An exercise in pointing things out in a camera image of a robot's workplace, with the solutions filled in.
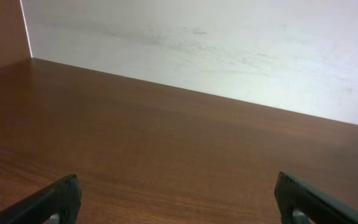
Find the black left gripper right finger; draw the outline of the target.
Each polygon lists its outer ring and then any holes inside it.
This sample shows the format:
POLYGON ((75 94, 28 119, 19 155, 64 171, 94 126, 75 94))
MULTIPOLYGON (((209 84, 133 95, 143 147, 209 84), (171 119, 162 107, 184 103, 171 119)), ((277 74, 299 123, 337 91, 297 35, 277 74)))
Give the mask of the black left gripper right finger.
POLYGON ((286 172, 278 174, 274 196, 282 224, 358 224, 358 211, 286 172))

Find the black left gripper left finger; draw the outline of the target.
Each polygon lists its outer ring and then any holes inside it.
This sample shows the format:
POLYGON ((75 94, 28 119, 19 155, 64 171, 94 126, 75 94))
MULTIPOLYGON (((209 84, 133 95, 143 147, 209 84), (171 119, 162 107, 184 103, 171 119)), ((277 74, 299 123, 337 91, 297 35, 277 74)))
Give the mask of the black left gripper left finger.
POLYGON ((59 223, 74 224, 80 207, 80 183, 69 174, 0 211, 0 224, 40 224, 53 215, 59 223))

